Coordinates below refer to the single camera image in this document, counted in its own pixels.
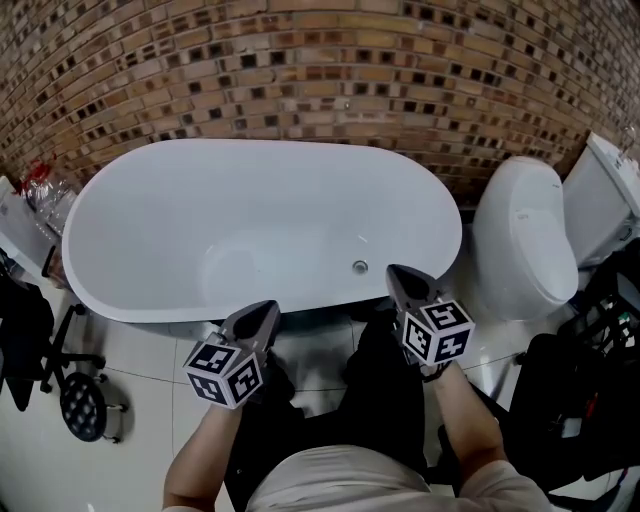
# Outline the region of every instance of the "brick wall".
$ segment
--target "brick wall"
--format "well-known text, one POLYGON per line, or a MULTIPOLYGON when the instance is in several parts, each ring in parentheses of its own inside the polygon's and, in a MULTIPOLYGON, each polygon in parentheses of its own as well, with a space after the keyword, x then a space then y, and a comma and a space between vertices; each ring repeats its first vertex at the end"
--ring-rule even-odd
POLYGON ((0 165, 86 183, 184 137, 378 146, 476 203, 511 154, 558 162, 637 115, 624 0, 4 0, 0 165))

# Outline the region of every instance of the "toilet seat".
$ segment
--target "toilet seat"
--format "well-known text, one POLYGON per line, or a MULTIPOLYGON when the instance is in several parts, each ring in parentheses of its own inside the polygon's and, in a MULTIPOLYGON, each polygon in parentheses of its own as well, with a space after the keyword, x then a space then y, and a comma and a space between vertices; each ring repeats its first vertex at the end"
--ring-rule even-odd
POLYGON ((578 286, 576 260, 563 227, 549 211, 521 209, 511 218, 522 267, 547 300, 564 304, 578 286))

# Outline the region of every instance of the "toilet tank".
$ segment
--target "toilet tank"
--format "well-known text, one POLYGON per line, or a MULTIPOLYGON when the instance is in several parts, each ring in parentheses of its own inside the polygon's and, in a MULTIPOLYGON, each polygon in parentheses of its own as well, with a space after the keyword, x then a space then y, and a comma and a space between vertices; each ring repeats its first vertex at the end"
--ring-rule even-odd
POLYGON ((597 265, 640 231, 638 164, 591 133, 564 182, 567 239, 578 267, 597 265))

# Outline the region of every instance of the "white freestanding bathtub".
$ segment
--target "white freestanding bathtub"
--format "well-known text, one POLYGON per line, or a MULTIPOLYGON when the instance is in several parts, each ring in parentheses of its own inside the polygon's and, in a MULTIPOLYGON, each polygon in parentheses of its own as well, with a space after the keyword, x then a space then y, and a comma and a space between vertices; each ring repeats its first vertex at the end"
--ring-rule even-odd
POLYGON ((191 139, 100 171, 71 209, 62 254, 98 314, 194 322, 265 299, 286 313, 385 296, 388 264, 440 277, 461 231, 444 185, 398 154, 191 139))

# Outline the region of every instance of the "black cloth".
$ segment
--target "black cloth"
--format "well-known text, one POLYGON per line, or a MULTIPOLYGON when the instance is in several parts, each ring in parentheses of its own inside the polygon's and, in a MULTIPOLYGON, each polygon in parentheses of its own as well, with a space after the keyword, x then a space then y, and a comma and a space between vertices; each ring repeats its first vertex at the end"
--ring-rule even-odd
POLYGON ((375 450, 424 474, 424 397, 417 365, 409 366, 391 335, 395 311, 379 313, 366 326, 347 362, 347 390, 338 410, 304 419, 289 399, 284 372, 270 366, 271 382, 261 404, 247 403, 225 484, 236 510, 245 510, 260 482, 284 459, 310 448, 350 444, 375 450))

